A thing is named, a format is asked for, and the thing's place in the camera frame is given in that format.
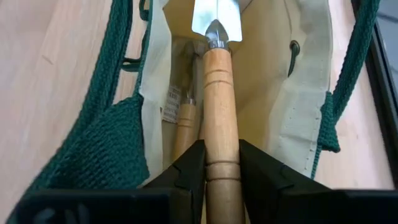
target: metal trowel blade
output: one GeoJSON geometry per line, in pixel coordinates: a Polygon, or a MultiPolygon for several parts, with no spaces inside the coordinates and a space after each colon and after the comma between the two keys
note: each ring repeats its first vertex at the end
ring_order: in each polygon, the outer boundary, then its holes
{"type": "Polygon", "coordinates": [[[192,31],[208,40],[242,41],[238,0],[195,0],[192,31]]]}

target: light wood table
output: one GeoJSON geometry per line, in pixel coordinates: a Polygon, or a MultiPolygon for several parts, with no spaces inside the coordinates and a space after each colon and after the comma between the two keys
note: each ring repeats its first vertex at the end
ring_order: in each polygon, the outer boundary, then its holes
{"type": "MultiPolygon", "coordinates": [[[[134,0],[127,56],[138,58],[145,23],[134,0]]],[[[0,0],[0,222],[69,132],[83,103],[111,0],[0,0]]],[[[330,1],[334,85],[354,18],[349,1],[330,1]]],[[[121,74],[115,101],[132,93],[121,74]]],[[[323,152],[317,180],[330,187],[392,188],[366,71],[338,123],[341,153],[323,152]]]]}

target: wooden handle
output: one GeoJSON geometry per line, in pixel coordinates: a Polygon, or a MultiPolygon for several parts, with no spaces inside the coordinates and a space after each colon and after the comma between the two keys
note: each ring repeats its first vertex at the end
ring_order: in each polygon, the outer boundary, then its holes
{"type": "Polygon", "coordinates": [[[244,223],[231,55],[204,56],[207,223],[244,223]]]}
{"type": "Polygon", "coordinates": [[[180,111],[178,112],[173,161],[178,159],[195,141],[193,134],[195,113],[195,105],[182,104],[180,106],[180,111]]]}

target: green crochet trim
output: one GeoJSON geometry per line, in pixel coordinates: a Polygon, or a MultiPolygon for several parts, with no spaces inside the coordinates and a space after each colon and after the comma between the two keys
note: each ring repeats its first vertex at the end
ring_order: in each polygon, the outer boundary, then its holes
{"type": "Polygon", "coordinates": [[[380,0],[361,1],[337,86],[333,95],[330,92],[326,93],[325,104],[321,108],[322,120],[312,178],[315,177],[321,150],[340,151],[335,126],[347,106],[368,54],[379,4],[380,0]]]}

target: label tag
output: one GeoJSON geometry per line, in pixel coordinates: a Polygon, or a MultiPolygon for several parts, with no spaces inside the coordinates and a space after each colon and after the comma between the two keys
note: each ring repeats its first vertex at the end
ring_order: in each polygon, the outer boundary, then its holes
{"type": "Polygon", "coordinates": [[[169,86],[166,105],[163,110],[163,120],[177,124],[178,110],[180,109],[181,89],[169,86]]]}

